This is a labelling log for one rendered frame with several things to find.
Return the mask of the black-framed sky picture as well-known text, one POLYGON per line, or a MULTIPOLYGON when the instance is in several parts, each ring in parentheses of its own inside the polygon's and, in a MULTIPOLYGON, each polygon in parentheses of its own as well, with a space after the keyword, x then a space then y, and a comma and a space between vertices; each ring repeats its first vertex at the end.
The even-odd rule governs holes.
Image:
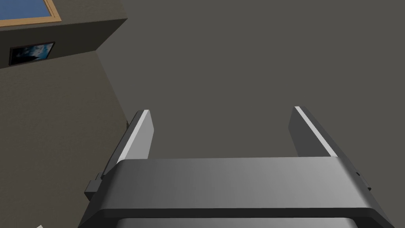
POLYGON ((9 51, 9 66, 48 59, 55 42, 11 47, 9 51))

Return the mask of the wood-framed window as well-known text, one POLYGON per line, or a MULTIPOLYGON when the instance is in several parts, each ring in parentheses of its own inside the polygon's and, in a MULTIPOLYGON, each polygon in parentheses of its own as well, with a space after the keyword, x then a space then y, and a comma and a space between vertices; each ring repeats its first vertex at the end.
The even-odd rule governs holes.
POLYGON ((61 21, 52 0, 0 0, 0 27, 61 21))

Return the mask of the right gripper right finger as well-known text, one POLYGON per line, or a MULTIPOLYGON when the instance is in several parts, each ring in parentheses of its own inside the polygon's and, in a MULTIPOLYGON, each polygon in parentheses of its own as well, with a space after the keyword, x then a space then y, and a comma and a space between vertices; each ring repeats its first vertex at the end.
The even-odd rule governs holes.
POLYGON ((351 171, 361 176, 348 156, 306 107, 293 107, 288 130, 299 157, 338 157, 351 171))

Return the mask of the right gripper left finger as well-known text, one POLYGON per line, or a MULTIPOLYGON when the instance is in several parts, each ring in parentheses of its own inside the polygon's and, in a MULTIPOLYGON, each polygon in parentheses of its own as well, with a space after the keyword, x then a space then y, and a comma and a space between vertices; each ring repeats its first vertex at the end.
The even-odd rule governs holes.
POLYGON ((116 146, 102 176, 122 160, 147 159, 153 139, 154 127, 150 110, 136 112, 127 130, 116 146))

